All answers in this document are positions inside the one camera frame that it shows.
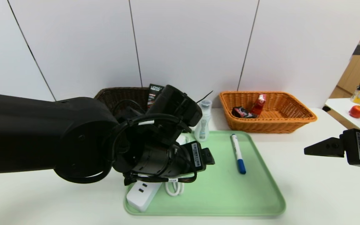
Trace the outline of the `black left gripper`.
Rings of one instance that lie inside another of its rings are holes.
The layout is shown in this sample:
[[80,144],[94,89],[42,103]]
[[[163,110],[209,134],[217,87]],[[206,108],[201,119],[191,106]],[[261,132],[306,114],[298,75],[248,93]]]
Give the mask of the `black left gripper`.
[[215,160],[209,148],[201,148],[197,141],[183,145],[174,143],[171,146],[171,175],[193,175],[194,171],[206,169],[206,165],[214,165]]

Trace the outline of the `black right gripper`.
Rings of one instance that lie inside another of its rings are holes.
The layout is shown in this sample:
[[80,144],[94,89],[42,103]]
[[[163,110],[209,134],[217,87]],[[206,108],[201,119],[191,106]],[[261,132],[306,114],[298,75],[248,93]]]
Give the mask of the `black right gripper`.
[[304,148],[304,154],[343,158],[346,153],[347,162],[350,165],[360,167],[360,130],[345,130],[339,138],[330,137],[310,145]]

